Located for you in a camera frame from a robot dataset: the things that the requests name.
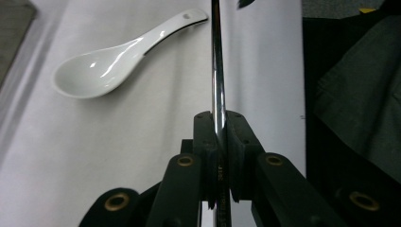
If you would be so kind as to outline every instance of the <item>black metal bracket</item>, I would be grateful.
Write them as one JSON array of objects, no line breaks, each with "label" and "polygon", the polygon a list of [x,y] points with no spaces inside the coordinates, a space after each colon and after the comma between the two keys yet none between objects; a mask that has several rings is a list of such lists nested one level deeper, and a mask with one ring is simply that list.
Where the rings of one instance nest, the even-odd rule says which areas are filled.
[{"label": "black metal bracket", "polygon": [[[252,201],[257,226],[346,226],[286,157],[266,153],[245,117],[227,112],[229,181],[235,201]],[[116,188],[100,196],[80,226],[200,226],[201,201],[217,197],[217,139],[209,112],[194,117],[163,180],[138,195]]]}]

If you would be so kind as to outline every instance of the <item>white table surface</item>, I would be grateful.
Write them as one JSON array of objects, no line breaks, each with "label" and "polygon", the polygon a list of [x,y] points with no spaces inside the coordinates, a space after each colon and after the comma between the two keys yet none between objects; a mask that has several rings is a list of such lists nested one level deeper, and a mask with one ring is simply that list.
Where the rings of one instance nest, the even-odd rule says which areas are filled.
[{"label": "white table surface", "polygon": [[[66,59],[122,44],[201,0],[32,0],[38,8],[0,94],[0,226],[77,226],[102,193],[143,192],[211,110],[210,22],[157,45],[112,93],[77,100],[51,78]],[[301,2],[221,1],[227,109],[244,114],[266,151],[305,172]],[[254,226],[250,204],[233,226]],[[210,213],[203,226],[212,226]]]}]

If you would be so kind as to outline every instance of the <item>white ceramic spoon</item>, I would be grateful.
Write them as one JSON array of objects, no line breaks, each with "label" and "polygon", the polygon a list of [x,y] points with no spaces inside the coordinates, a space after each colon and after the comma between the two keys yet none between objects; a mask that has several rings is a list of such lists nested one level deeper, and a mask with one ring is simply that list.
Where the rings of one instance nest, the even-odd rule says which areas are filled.
[{"label": "white ceramic spoon", "polygon": [[145,54],[172,33],[207,20],[200,9],[189,9],[168,19],[151,31],[118,46],[76,56],[56,71],[55,89],[65,96],[102,96],[120,85]]}]

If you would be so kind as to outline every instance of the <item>spoon handle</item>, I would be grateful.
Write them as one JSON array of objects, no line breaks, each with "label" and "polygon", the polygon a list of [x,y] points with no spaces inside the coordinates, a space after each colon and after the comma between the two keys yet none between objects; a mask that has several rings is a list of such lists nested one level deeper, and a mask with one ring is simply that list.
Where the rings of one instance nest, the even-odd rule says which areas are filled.
[{"label": "spoon handle", "polygon": [[207,21],[207,15],[200,9],[188,9],[171,17],[167,21],[158,25],[154,29],[142,35],[141,47],[146,50],[144,56],[159,42],[169,35],[179,31],[187,26],[192,26]]}]

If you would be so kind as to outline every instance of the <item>metal rod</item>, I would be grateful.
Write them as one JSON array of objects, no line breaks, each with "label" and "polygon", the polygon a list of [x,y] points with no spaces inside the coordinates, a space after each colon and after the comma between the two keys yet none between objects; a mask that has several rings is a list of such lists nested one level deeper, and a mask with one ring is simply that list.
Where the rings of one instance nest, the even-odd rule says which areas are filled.
[{"label": "metal rod", "polygon": [[213,121],[218,138],[218,196],[215,210],[215,226],[231,227],[230,189],[228,182],[226,108],[224,94],[223,57],[221,46],[220,8],[218,0],[212,0],[212,97]]}]

